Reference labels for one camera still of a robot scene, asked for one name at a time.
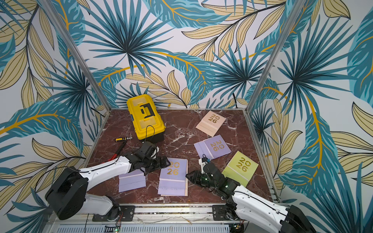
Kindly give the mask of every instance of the green desk calendar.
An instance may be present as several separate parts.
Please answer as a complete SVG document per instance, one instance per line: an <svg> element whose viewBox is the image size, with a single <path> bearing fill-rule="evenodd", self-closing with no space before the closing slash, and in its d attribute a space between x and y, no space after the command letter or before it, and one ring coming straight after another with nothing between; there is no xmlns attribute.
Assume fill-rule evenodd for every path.
<svg viewBox="0 0 373 233"><path fill-rule="evenodd" d="M229 177L246 187L253 177L259 164L237 151L228 165L224 168L222 174Z"/></svg>

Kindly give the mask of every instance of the purple desk calendar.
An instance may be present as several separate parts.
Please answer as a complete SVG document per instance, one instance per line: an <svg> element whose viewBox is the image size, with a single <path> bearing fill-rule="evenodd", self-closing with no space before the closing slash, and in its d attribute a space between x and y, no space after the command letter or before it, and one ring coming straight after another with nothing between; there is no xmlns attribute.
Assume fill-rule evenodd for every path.
<svg viewBox="0 0 373 233"><path fill-rule="evenodd" d="M159 176L158 194L186 196L186 179L188 160L168 158L171 165L161 169Z"/></svg>
<svg viewBox="0 0 373 233"><path fill-rule="evenodd" d="M145 175L140 169L119 175L119 192L146 187Z"/></svg>
<svg viewBox="0 0 373 233"><path fill-rule="evenodd" d="M194 144L195 149L200 158L203 157L203 154L207 158L213 160L214 158L219 158L220 156L229 154L231 152L227 143L223 140L221 135L208 138L201 142Z"/></svg>

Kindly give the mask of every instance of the red-brown marble tabletop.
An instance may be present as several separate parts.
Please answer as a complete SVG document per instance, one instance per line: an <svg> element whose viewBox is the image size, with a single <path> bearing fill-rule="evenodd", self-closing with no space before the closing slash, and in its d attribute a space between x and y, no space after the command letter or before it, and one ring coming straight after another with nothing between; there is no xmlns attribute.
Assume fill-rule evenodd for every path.
<svg viewBox="0 0 373 233"><path fill-rule="evenodd" d="M157 110L164 124L166 132L164 141L158 142L160 156L188 159L188 172L200 170L199 156L194 143L209 138L202 131L195 128L208 110ZM216 135L221 135L232 152L214 159L213 162L220 171L226 167L233 155L240 151L247 157L259 163L254 143L242 110L214 110L227 119ZM114 141L118 137L132 136L123 151L135 150L141 146L137 139L134 126L128 110L112 110L104 131L100 135L97 146L88 162L88 167L107 161L117 150L119 143ZM118 177L109 179L93 187L88 193L113 197L118 203L221 203L225 202L219 196L197 185L188 184L188 196L160 196L158 195L160 170L146 176L146 187L126 192L118 192ZM269 188L259 163L255 174L247 188L268 199L271 199Z"/></svg>

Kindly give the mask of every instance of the black toolbox handle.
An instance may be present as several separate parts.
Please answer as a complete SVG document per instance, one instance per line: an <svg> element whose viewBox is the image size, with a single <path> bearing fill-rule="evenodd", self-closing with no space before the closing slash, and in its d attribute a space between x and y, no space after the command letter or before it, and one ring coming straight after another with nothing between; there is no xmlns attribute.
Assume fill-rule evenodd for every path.
<svg viewBox="0 0 373 233"><path fill-rule="evenodd" d="M151 116L155 116L155 115L154 115L154 111L153 111L153 109L151 108L150 103L143 104L143 105L141 105L140 107L148 108L148 110L149 110L149 112L150 112L150 115L147 115L147 116L144 117L144 118L148 118L148 117L151 117Z"/></svg>

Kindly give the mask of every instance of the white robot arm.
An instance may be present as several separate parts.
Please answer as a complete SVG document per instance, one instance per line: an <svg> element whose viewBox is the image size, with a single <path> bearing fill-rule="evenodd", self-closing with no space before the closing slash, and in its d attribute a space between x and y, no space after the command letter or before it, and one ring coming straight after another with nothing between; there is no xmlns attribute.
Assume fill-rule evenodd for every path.
<svg viewBox="0 0 373 233"><path fill-rule="evenodd" d="M144 173L170 165L166 157L156 157L159 148L144 142L140 149L127 152L115 160L80 170L65 168L45 195L60 220L77 213L99 214L108 220L119 216L119 205L110 197L87 194L94 186L110 178L144 168Z"/></svg>
<svg viewBox="0 0 373 233"><path fill-rule="evenodd" d="M244 219L270 233L316 233L296 206L288 208L270 202L237 181L224 177L207 158L203 158L202 163L203 172L193 171L186 177L193 184L213 189L216 195L227 201L220 211L226 220Z"/></svg>

